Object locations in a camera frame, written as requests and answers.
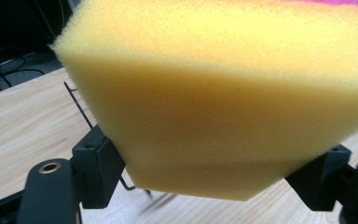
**pink foam layer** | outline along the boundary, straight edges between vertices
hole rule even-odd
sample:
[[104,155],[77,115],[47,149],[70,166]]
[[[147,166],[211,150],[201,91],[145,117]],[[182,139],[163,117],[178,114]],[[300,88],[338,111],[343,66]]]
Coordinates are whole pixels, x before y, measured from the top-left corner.
[[358,6],[358,0],[284,0],[284,1],[296,1],[296,2],[317,2],[329,5],[356,5]]

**yellow sponge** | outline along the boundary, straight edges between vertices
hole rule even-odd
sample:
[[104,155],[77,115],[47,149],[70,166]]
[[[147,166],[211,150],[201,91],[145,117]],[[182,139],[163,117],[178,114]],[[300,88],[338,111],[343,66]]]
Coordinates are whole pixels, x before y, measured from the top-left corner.
[[246,200],[358,130],[341,2],[84,0],[53,48],[137,187]]

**table surface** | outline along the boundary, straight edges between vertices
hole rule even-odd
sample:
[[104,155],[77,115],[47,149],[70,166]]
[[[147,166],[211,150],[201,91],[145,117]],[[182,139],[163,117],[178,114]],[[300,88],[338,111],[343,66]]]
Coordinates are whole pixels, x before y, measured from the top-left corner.
[[[0,92],[0,199],[23,189],[28,171],[41,161],[71,157],[72,147],[90,130],[63,85],[64,69]],[[81,97],[80,104],[96,124]],[[358,163],[358,133],[342,142]],[[127,173],[123,177],[131,183]],[[333,212],[311,212],[282,180],[248,202],[205,199],[119,184],[103,210],[82,210],[89,223],[338,223]]]

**sponge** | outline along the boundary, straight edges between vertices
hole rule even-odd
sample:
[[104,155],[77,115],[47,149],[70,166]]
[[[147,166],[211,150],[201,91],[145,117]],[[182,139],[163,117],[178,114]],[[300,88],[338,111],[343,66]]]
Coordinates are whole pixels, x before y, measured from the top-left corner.
[[247,200],[358,130],[358,1],[84,0],[53,48],[138,188]]

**wooden table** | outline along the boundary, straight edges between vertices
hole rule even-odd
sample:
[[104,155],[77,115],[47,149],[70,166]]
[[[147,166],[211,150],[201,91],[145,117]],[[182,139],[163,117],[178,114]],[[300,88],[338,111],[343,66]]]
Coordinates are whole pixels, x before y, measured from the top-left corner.
[[[61,69],[0,92],[0,199],[23,189],[28,171],[39,162],[69,159],[72,147],[90,130],[64,81],[70,79]],[[353,152],[351,165],[357,164],[358,133],[342,144]],[[337,205],[332,213],[311,212],[282,180],[245,203],[156,191],[148,196],[118,185],[106,209],[83,210],[82,216],[85,224],[338,223],[339,210]]]

